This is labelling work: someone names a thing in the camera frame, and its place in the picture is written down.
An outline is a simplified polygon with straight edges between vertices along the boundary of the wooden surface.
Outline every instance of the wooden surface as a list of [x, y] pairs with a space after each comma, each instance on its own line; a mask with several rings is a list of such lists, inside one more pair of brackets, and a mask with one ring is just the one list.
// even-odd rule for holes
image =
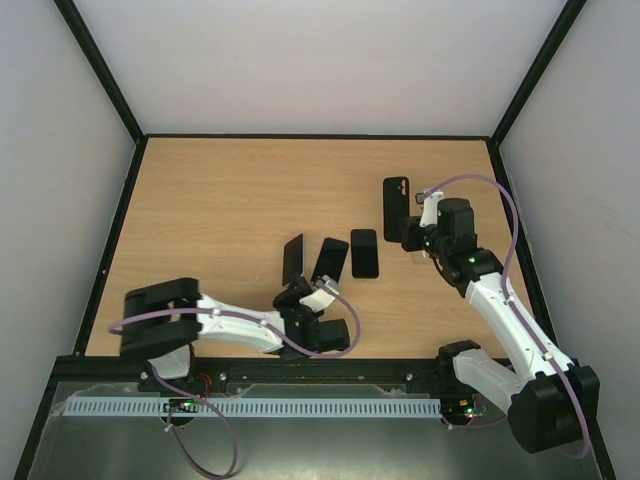
[[[386, 140], [151, 139], [87, 355], [117, 355], [106, 333], [124, 294], [173, 278], [230, 304], [271, 310], [282, 288], [282, 248], [306, 237], [311, 274], [325, 237], [349, 240], [354, 228], [378, 232], [380, 277], [357, 280], [347, 257], [341, 292], [359, 312], [362, 338], [351, 358], [431, 358], [438, 347], [472, 339], [504, 352], [478, 313], [419, 253], [382, 238], [382, 180], [407, 176], [412, 196], [464, 172], [492, 176], [484, 142]], [[504, 259], [510, 234], [497, 190], [477, 181], [445, 189], [468, 198], [480, 244]], [[419, 209], [412, 202], [412, 213]], [[511, 274], [526, 298], [519, 267]], [[335, 302], [325, 319], [344, 317]], [[260, 356], [239, 345], [197, 342], [199, 356]]]

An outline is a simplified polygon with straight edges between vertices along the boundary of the black metal edge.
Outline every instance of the black metal edge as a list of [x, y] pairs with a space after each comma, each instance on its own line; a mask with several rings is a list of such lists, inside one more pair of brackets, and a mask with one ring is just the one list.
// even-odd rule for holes
[[71, 33], [78, 42], [89, 64], [93, 68], [98, 80], [100, 80], [102, 87], [109, 96], [118, 115], [120, 115], [120, 119], [129, 131], [129, 135], [131, 135], [131, 138], [133, 138], [133, 141], [136, 143], [142, 141], [144, 136], [142, 129], [133, 115], [131, 108], [129, 108], [129, 104], [127, 104], [120, 87], [118, 87], [115, 78], [111, 74], [107, 62], [105, 62], [102, 57], [98, 45], [96, 45], [96, 42], [93, 40], [91, 32], [86, 23], [84, 23], [75, 3], [73, 0], [54, 0], [54, 2], [65, 22], [67, 22]]
[[[497, 359], [507, 364], [506, 359]], [[301, 358], [214, 358], [196, 357], [192, 367], [214, 380], [212, 392], [225, 392], [228, 384], [367, 384], [405, 386], [408, 393], [430, 394], [433, 398], [461, 399], [475, 393], [471, 387], [455, 380], [442, 380], [439, 361], [432, 359], [322, 359]], [[154, 390], [152, 375], [145, 361], [120, 357], [58, 357], [50, 386], [65, 382], [137, 382]]]
[[40, 438], [42, 438], [42, 432], [44, 431], [45, 424], [49, 418], [49, 411], [51, 410], [51, 404], [53, 403], [53, 397], [55, 396], [56, 387], [51, 388], [49, 385], [42, 395], [40, 405], [36, 412], [36, 416], [31, 425], [29, 436], [25, 443], [20, 461], [16, 468], [14, 480], [24, 480], [29, 477], [29, 471], [33, 465], [36, 452], [38, 451], [38, 445], [40, 444]]
[[[488, 141], [487, 150], [489, 151], [489, 158], [491, 159], [491, 166], [493, 168], [496, 180], [510, 194], [513, 195], [509, 177], [507, 176], [505, 165], [502, 160], [502, 155], [500, 154], [500, 148], [497, 145], [492, 144], [491, 141]], [[509, 222], [509, 228], [513, 231], [511, 209], [509, 208], [509, 204], [504, 199], [504, 197], [501, 196], [501, 199], [507, 221]], [[520, 270], [522, 271], [522, 277], [527, 289], [527, 294], [529, 295], [529, 302], [531, 303], [533, 315], [538, 322], [538, 325], [540, 325], [540, 328], [542, 328], [542, 330], [554, 343], [557, 343], [553, 325], [551, 323], [551, 318], [549, 316], [549, 310], [547, 309], [547, 304], [544, 300], [542, 288], [540, 287], [540, 281], [538, 280], [535, 265], [533, 264], [533, 259], [531, 257], [529, 242], [527, 241], [522, 228], [520, 229], [520, 232], [518, 234], [516, 254], [518, 255]], [[605, 446], [604, 439], [602, 437], [602, 433], [597, 421], [595, 422], [590, 434], [593, 453], [595, 455], [596, 462], [598, 463], [600, 474], [602, 475], [604, 480], [615, 480], [616, 475], [613, 471], [613, 465], [611, 464], [611, 459], [609, 458], [609, 453], [607, 452], [607, 448]]]
[[486, 135], [368, 135], [315, 133], [150, 133], [149, 138], [238, 138], [269, 140], [475, 140], [487, 141]]
[[127, 173], [127, 178], [122, 188], [120, 195], [120, 201], [116, 208], [116, 214], [111, 223], [111, 229], [109, 230], [109, 236], [107, 237], [107, 243], [98, 265], [98, 271], [96, 278], [91, 288], [91, 294], [89, 295], [89, 301], [87, 302], [87, 308], [80, 324], [78, 336], [74, 345], [74, 354], [76, 356], [84, 355], [87, 350], [87, 344], [89, 343], [89, 337], [91, 335], [91, 329], [93, 328], [93, 322], [98, 312], [98, 306], [100, 305], [100, 299], [102, 298], [102, 292], [107, 282], [107, 276], [109, 269], [111, 268], [111, 262], [118, 245], [118, 239], [120, 238], [120, 232], [124, 225], [124, 220], [129, 208], [129, 202], [131, 201], [131, 195], [133, 195], [133, 189], [135, 187], [136, 179], [138, 178], [138, 172], [140, 171], [140, 165], [142, 164], [142, 158], [144, 157], [144, 151], [147, 147], [147, 137], [144, 136], [142, 140], [136, 145], [136, 149], [133, 152], [133, 158], [131, 159], [131, 165]]
[[609, 457], [609, 452], [607, 451], [607, 446], [604, 443], [604, 438], [602, 437], [600, 425], [597, 420], [594, 422], [589, 434], [591, 435], [591, 448], [596, 457], [600, 475], [602, 475], [603, 480], [616, 480], [616, 473], [613, 470], [613, 464], [611, 463], [611, 458]]
[[509, 133], [509, 130], [515, 123], [516, 118], [518, 118], [518, 115], [522, 111], [525, 103], [527, 103], [531, 93], [536, 88], [536, 85], [547, 69], [547, 66], [551, 63], [553, 56], [558, 51], [558, 48], [571, 29], [576, 18], [578, 18], [578, 15], [585, 3], [587, 3], [587, 0], [567, 0], [565, 3], [564, 8], [551, 28], [549, 35], [547, 35], [542, 47], [540, 47], [536, 58], [533, 60], [531, 67], [529, 67], [529, 70], [518, 87], [516, 94], [507, 107], [500, 123], [498, 123], [495, 132], [491, 136], [491, 141], [497, 147], [502, 144]]
[[[513, 196], [511, 183], [507, 176], [502, 155], [500, 155], [500, 149], [497, 146], [492, 145], [492, 142], [489, 141], [487, 142], [487, 150], [489, 152], [489, 159], [491, 160], [491, 167], [493, 168], [493, 174], [496, 177], [496, 180], [509, 192], [511, 196]], [[509, 208], [507, 200], [502, 195], [500, 196], [500, 199], [502, 201], [502, 206], [504, 207], [507, 222], [509, 223], [509, 229], [513, 232], [513, 217], [511, 216], [511, 209]], [[520, 228], [520, 231], [518, 232], [516, 255], [518, 256], [518, 262], [520, 263], [520, 270], [522, 271], [522, 277], [529, 296], [529, 302], [531, 303], [531, 309], [533, 310], [533, 316], [544, 333], [546, 333], [551, 341], [555, 343], [556, 335], [553, 331], [553, 325], [551, 324], [549, 310], [547, 309], [547, 304], [544, 301], [540, 281], [538, 280], [536, 268], [533, 264], [529, 242], [527, 241], [522, 228]]]

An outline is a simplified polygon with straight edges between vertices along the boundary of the white wall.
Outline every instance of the white wall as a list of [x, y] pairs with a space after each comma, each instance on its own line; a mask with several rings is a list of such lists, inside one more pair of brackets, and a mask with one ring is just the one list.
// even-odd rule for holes
[[490, 135], [564, 0], [76, 0], [148, 133]]
[[0, 478], [77, 334], [133, 152], [50, 0], [0, 2]]
[[620, 479], [640, 445], [638, 25], [640, 2], [587, 2], [502, 149], [559, 341], [600, 377]]

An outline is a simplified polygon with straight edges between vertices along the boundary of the black phone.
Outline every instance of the black phone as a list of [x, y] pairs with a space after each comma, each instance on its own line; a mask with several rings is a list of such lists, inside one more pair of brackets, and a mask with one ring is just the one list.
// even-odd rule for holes
[[382, 209], [384, 239], [387, 242], [401, 243], [400, 219], [409, 216], [409, 179], [407, 177], [389, 177], [382, 181]]
[[282, 256], [282, 286], [304, 275], [304, 235], [301, 233], [284, 246]]
[[338, 282], [348, 251], [349, 243], [335, 238], [325, 238], [311, 280], [315, 282], [324, 275], [328, 275], [332, 280]]
[[353, 278], [378, 278], [378, 239], [375, 230], [351, 230]]

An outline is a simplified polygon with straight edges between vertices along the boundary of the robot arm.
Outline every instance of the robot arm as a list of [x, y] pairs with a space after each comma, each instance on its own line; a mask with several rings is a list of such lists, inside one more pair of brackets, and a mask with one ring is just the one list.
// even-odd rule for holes
[[[339, 293], [338, 284], [324, 278], [325, 288]], [[131, 317], [168, 308], [195, 307], [205, 313], [183, 314], [176, 321], [169, 316], [124, 325], [120, 355], [148, 360], [160, 377], [178, 379], [192, 368], [191, 344], [214, 340], [244, 344], [253, 349], [280, 355], [285, 359], [302, 356], [285, 345], [274, 330], [314, 352], [344, 350], [350, 344], [343, 319], [320, 322], [324, 309], [335, 299], [312, 287], [303, 277], [295, 278], [278, 295], [275, 310], [261, 312], [228, 305], [198, 291], [198, 281], [181, 278], [129, 292], [125, 296], [125, 316]], [[254, 319], [248, 321], [242, 317]]]
[[[475, 388], [507, 415], [514, 436], [528, 452], [581, 438], [568, 393], [548, 360], [553, 357], [566, 372], [588, 422], [594, 421], [598, 404], [599, 381], [593, 370], [574, 365], [545, 335], [511, 282], [507, 281], [507, 291], [503, 291], [503, 266], [491, 251], [478, 247], [474, 214], [468, 200], [444, 199], [441, 191], [429, 191], [418, 194], [416, 201], [423, 213], [401, 219], [403, 249], [422, 250], [429, 255], [442, 278], [489, 324], [504, 347], [513, 371], [491, 359], [471, 341], [442, 347], [439, 357], [446, 354], [455, 377]], [[510, 302], [546, 352], [538, 347]]]

